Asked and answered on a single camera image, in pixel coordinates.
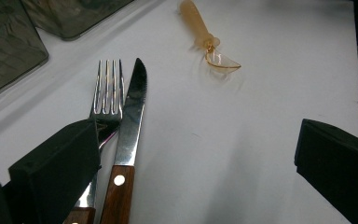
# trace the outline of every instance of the fork tines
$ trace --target fork tines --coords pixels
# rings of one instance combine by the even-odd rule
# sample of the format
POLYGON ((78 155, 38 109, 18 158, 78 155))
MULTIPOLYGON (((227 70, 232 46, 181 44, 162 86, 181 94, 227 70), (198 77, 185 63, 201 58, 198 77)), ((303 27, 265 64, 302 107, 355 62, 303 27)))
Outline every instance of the fork tines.
POLYGON ((121 61, 119 61, 119 71, 117 70, 116 61, 112 61, 113 68, 111 70, 109 60, 105 64, 105 72, 103 74, 103 61, 99 61, 97 83, 95 85, 94 100, 92 103, 93 114, 115 114, 120 109, 120 104, 117 102, 122 95, 117 94, 117 74, 120 80, 121 75, 121 61))

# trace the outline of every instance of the fork handle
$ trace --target fork handle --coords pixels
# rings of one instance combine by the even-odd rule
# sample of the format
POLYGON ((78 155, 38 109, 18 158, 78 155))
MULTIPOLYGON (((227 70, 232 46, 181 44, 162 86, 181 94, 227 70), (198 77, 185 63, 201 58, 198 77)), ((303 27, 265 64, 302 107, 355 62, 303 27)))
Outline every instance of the fork handle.
POLYGON ((101 224, 129 223, 134 176, 133 166, 114 165, 112 167, 101 224))
POLYGON ((95 208, 93 207, 75 207, 63 224, 92 224, 94 223, 95 208))

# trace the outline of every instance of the metal blade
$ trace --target metal blade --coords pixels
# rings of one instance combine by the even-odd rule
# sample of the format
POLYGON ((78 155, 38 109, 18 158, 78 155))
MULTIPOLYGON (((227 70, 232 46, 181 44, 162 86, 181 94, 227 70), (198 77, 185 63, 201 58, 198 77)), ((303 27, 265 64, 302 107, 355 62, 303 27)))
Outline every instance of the metal blade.
POLYGON ((146 87, 147 73, 145 66, 140 59, 136 59, 123 108, 123 119, 117 142, 115 165, 133 166, 135 164, 142 115, 145 107, 146 87))

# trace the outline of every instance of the spoon handle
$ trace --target spoon handle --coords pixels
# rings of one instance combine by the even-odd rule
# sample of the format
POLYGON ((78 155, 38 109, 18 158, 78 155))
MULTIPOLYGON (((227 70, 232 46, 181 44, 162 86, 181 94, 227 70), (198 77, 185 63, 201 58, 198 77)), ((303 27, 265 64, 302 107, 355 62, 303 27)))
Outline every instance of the spoon handle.
POLYGON ((203 48, 215 48, 220 44, 220 40, 208 32, 204 21, 197 9, 196 5, 191 0, 184 0, 179 5, 180 12, 185 23, 196 36, 195 45, 203 48))

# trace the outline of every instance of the wooden handle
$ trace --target wooden handle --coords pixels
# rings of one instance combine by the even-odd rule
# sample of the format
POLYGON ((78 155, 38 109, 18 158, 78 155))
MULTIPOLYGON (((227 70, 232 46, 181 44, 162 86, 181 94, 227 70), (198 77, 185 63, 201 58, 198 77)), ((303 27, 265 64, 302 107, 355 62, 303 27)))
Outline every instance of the wooden handle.
POLYGON ((109 179, 101 224, 128 224, 135 168, 114 165, 109 179))
POLYGON ((92 224, 94 223, 95 208, 92 207, 75 207, 63 224, 92 224))
POLYGON ((183 20, 196 36, 194 43, 198 47, 209 49, 211 46, 215 48, 220 44, 220 40, 208 32, 199 10, 191 0, 184 0, 179 8, 183 20))

